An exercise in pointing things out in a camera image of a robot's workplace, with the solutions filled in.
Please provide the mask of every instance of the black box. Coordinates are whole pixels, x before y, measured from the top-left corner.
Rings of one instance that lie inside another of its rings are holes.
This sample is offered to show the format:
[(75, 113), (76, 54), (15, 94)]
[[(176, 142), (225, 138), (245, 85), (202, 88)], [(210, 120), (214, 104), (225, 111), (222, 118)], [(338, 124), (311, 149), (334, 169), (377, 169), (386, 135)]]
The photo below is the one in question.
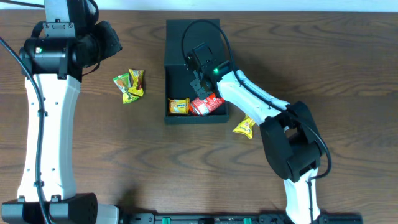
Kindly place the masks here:
[[(168, 98), (171, 100), (185, 98), (194, 100), (197, 97), (190, 85), (190, 82), (195, 79), (195, 76), (192, 71), (188, 71), (184, 65), (185, 62), (181, 51), (182, 34), (192, 21), (194, 21), (194, 19), (166, 21), (166, 51), (164, 58), (166, 103), (164, 121), (166, 124), (225, 123), (229, 118), (227, 102), (207, 116), (176, 116), (168, 114)], [(210, 19), (210, 21), (220, 26), (219, 19)], [(220, 32), (204, 22), (196, 23), (188, 30), (184, 40), (185, 54), (204, 42), (208, 44), (217, 61), (225, 61), (224, 47)]]

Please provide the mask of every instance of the wooden table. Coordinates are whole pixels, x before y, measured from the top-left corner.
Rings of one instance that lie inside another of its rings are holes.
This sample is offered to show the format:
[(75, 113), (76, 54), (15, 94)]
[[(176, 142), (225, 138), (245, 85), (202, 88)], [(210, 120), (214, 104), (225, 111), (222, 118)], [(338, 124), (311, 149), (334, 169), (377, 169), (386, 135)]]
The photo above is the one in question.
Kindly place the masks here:
[[(397, 222), (398, 14), (101, 11), (123, 50), (81, 85), (73, 133), (78, 192), (128, 211), (284, 210), (283, 182), (266, 161), (259, 128), (252, 140), (232, 133), (240, 110), (231, 105), (226, 124), (164, 124), (165, 21), (185, 18), (220, 18), (254, 83), (310, 107), (333, 156), (332, 173), (317, 182), (320, 208)], [(1, 11), (1, 36), (19, 50), (44, 19), (44, 11)], [(16, 197), (22, 177), (27, 97), (20, 66), (4, 49), (0, 57), (3, 202)], [(122, 105), (112, 78), (129, 68), (146, 70), (145, 95)]]

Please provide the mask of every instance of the snack packet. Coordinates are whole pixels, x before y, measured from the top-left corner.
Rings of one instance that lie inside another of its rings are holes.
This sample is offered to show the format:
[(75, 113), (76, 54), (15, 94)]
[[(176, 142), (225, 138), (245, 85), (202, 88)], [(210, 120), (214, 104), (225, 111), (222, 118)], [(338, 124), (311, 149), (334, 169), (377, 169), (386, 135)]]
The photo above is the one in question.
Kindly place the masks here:
[(129, 88), (131, 87), (130, 74), (119, 75), (113, 78), (113, 81), (123, 93), (123, 104), (134, 102), (139, 98), (139, 96), (129, 93)]
[(143, 96), (144, 89), (142, 88), (142, 80), (144, 78), (144, 70), (133, 70), (129, 69), (131, 76), (131, 86), (129, 88), (129, 93), (136, 96)]
[(253, 138), (253, 125), (256, 122), (253, 121), (247, 114), (245, 115), (242, 122), (240, 122), (237, 127), (233, 130), (235, 133), (244, 134), (249, 139)]
[(194, 99), (189, 105), (189, 110), (194, 115), (205, 116), (213, 112), (219, 106), (225, 102), (222, 98), (217, 98), (216, 94), (213, 93), (207, 96), (206, 99), (200, 100), (199, 97)]
[(170, 100), (169, 113), (170, 114), (188, 114), (189, 98), (185, 100)]

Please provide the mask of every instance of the white wall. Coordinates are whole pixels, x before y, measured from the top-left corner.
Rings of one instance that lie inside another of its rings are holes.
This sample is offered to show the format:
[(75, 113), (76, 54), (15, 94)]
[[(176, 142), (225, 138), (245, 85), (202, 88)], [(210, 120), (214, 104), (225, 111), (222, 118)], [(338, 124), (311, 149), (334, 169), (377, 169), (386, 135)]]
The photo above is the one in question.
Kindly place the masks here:
[[(43, 4), (43, 0), (16, 0)], [(96, 0), (100, 9), (398, 12), (398, 0)], [(0, 9), (26, 7), (0, 3)]]

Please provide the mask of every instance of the green packet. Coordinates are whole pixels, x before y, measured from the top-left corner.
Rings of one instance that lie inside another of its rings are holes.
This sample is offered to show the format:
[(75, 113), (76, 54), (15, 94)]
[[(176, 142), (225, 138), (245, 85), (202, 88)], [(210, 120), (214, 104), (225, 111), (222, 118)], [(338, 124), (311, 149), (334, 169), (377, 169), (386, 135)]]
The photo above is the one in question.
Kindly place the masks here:
[(123, 104), (131, 103), (139, 99), (139, 96), (134, 96), (133, 94), (129, 93), (129, 88), (131, 88), (129, 73), (118, 75), (117, 77), (113, 78), (113, 81), (123, 93)]

